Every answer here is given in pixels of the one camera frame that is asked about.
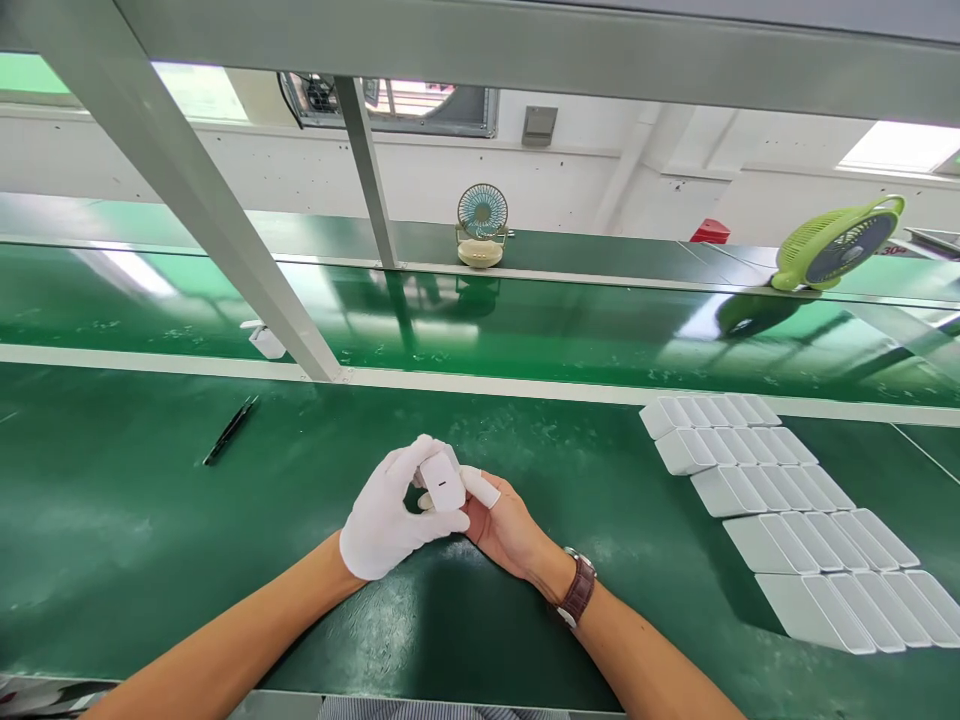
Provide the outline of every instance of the white container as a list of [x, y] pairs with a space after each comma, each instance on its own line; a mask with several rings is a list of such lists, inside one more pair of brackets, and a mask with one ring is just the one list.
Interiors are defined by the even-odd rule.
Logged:
[[703, 411], [703, 414], [707, 416], [711, 427], [730, 427], [726, 415], [720, 411], [713, 398], [698, 395], [694, 398], [694, 401], [697, 403], [697, 407]]
[[870, 596], [907, 647], [933, 645], [930, 635], [882, 577], [874, 572], [854, 573], [853, 577], [860, 583], [860, 587]]
[[866, 528], [867, 532], [873, 535], [884, 550], [893, 556], [900, 567], [917, 567], [920, 565], [920, 559], [904, 544], [903, 540], [894, 535], [893, 530], [888, 528], [872, 510], [861, 508], [860, 510], [850, 511], [850, 514]]
[[827, 578], [833, 583], [833, 588], [840, 594], [844, 602], [847, 603], [857, 620], [867, 631], [867, 635], [873, 640], [880, 652], [903, 652], [907, 649], [893, 625], [884, 616], [876, 603], [870, 599], [866, 591], [861, 587], [853, 575], [846, 573], [837, 573], [828, 575]]
[[853, 510], [857, 507], [853, 500], [837, 485], [836, 480], [830, 477], [827, 471], [820, 465], [811, 465], [804, 469], [807, 471], [810, 479], [820, 488], [820, 491], [830, 499], [830, 502], [837, 506], [837, 510]]
[[767, 510], [770, 512], [785, 512], [790, 509], [790, 503], [788, 503], [783, 495], [780, 494], [780, 491], [774, 487], [773, 482], [771, 482], [767, 473], [764, 472], [765, 468], [754, 465], [744, 466], [740, 469], [743, 470], [743, 474], [747, 480], [750, 481], [753, 489], [757, 491], [760, 499], [766, 503]]
[[734, 428], [744, 445], [753, 453], [757, 459], [757, 465], [776, 465], [777, 458], [774, 457], [770, 449], [763, 444], [763, 440], [757, 437], [756, 428]]
[[820, 533], [803, 513], [786, 512], [780, 517], [793, 530], [793, 534], [797, 536], [804, 549], [810, 553], [810, 557], [817, 563], [820, 572], [839, 572], [843, 570], [843, 563], [840, 562], [840, 558], [830, 549], [826, 540], [820, 537]]
[[801, 512], [813, 510], [813, 505], [807, 500], [806, 495], [800, 491], [800, 488], [790, 479], [790, 476], [782, 467], [766, 467], [763, 470], [767, 473], [767, 477], [770, 478], [773, 486], [783, 495], [783, 499], [790, 505], [791, 510]]
[[870, 565], [871, 570], [888, 571], [896, 570], [900, 567], [897, 561], [893, 559], [893, 555], [888, 553], [883, 545], [870, 534], [870, 531], [861, 525], [860, 521], [849, 512], [833, 513], [830, 517], [836, 521], [840, 529], [850, 538], [850, 542], [857, 547], [857, 550], [863, 555], [867, 564]]
[[940, 617], [940, 613], [909, 577], [901, 572], [881, 573], [880, 577], [907, 606], [917, 622], [926, 630], [934, 645], [947, 648], [960, 647], [960, 635], [947, 625], [947, 621]]
[[696, 398], [679, 397], [677, 398], [677, 402], [680, 403], [683, 412], [690, 419], [690, 425], [692, 427], [710, 427], [710, 421], [707, 419], [707, 416], [703, 414], [703, 410], [700, 409]]
[[777, 459], [778, 465], [799, 465], [800, 460], [794, 455], [790, 448], [784, 445], [771, 428], [757, 428], [754, 430], [760, 441], [767, 446], [767, 449]]
[[740, 439], [736, 430], [733, 428], [717, 428], [717, 435], [720, 436], [723, 444], [727, 446], [727, 450], [733, 454], [737, 465], [757, 464], [757, 456], [750, 452], [750, 448]]
[[728, 395], [711, 395], [710, 399], [713, 400], [717, 409], [723, 413], [723, 417], [726, 418], [730, 427], [747, 427], [747, 419], [733, 404]]
[[750, 404], [750, 407], [756, 411], [757, 415], [761, 417], [764, 426], [774, 427], [782, 424], [777, 414], [767, 405], [766, 400], [759, 395], [744, 395], [743, 399], [746, 400]]
[[960, 605], [957, 605], [957, 601], [944, 590], [943, 585], [933, 575], [923, 570], [907, 570], [904, 575], [910, 578], [917, 589], [923, 593], [950, 629], [960, 635]]
[[737, 459], [730, 452], [729, 448], [720, 439], [720, 435], [714, 428], [698, 428], [697, 434], [703, 440], [707, 449], [713, 455], [717, 465], [736, 465]]
[[836, 512], [837, 506], [830, 502], [820, 486], [817, 485], [807, 473], [807, 468], [799, 465], [790, 465], [783, 468], [783, 471], [793, 480], [793, 484], [799, 488], [803, 496], [810, 501], [814, 510], [819, 512]]
[[674, 430], [654, 445], [671, 475], [693, 475], [717, 464], [696, 430]]
[[690, 478], [713, 517], [755, 515], [767, 511], [766, 503], [738, 467], [715, 467]]
[[727, 393], [724, 397], [727, 398], [730, 404], [740, 413], [747, 427], [763, 427], [763, 418], [760, 416], [760, 413], [753, 409], [753, 405], [747, 402], [747, 399], [743, 395], [739, 393]]
[[724, 520], [747, 567], [755, 573], [815, 575], [820, 572], [797, 536], [779, 515], [753, 515]]
[[850, 542], [850, 538], [840, 529], [840, 526], [834, 522], [830, 515], [824, 515], [818, 512], [804, 513], [804, 515], [806, 515], [810, 524], [816, 528], [816, 531], [820, 533], [820, 537], [823, 538], [824, 542], [826, 542], [836, 556], [840, 558], [840, 562], [843, 564], [845, 570], [857, 572], [870, 569], [870, 565], [866, 559], [860, 554], [856, 546]]
[[827, 577], [757, 575], [757, 583], [790, 637], [854, 655], [875, 653], [873, 641]]
[[676, 398], [657, 398], [640, 411], [640, 419], [653, 440], [659, 440], [677, 428], [690, 427], [690, 418]]
[[777, 436], [787, 449], [792, 452], [801, 465], [819, 465], [817, 456], [810, 452], [810, 448], [800, 442], [800, 438], [793, 434], [793, 430], [785, 427], [771, 428], [773, 434]]

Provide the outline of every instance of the gloved hand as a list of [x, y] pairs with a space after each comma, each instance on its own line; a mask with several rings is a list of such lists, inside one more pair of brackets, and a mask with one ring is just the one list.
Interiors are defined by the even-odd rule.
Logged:
[[390, 452], [367, 480], [340, 532], [340, 554], [356, 577], [379, 580], [424, 544], [470, 527], [460, 510], [414, 515], [403, 506], [417, 467], [442, 447], [421, 435], [409, 447]]

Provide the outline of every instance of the green fan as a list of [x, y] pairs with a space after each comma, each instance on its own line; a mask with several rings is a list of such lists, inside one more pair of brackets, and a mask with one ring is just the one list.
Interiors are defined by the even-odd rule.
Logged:
[[863, 207], [834, 210], [808, 220], [780, 247], [780, 272], [771, 285], [777, 290], [800, 285], [814, 290], [835, 287], [889, 239], [905, 204], [900, 195], [888, 195]]

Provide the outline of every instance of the brown leather watch strap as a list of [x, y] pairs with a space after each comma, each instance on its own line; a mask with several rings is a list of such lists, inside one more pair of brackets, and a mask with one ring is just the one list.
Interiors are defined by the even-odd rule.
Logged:
[[576, 628], [587, 609], [590, 598], [593, 597], [593, 588], [597, 584], [597, 571], [587, 558], [573, 548], [564, 548], [566, 553], [577, 561], [577, 574], [567, 591], [563, 602], [557, 606], [557, 613], [570, 626]]

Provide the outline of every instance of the metal pole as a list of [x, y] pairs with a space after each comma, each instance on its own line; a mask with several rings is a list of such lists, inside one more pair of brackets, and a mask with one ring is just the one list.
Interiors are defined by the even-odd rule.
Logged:
[[111, 0], [14, 0], [44, 60], [233, 283], [303, 371], [340, 363]]
[[398, 264], [393, 228], [387, 216], [387, 203], [383, 199], [383, 186], [380, 184], [380, 170], [370, 134], [370, 118], [363, 101], [363, 89], [357, 78], [337, 76], [334, 82], [340, 112], [343, 113], [343, 122], [347, 126], [347, 136], [353, 149], [353, 161], [357, 165], [357, 174], [360, 175], [363, 198], [367, 202], [370, 224], [373, 225], [373, 237], [377, 241], [380, 263], [385, 270], [395, 270]]

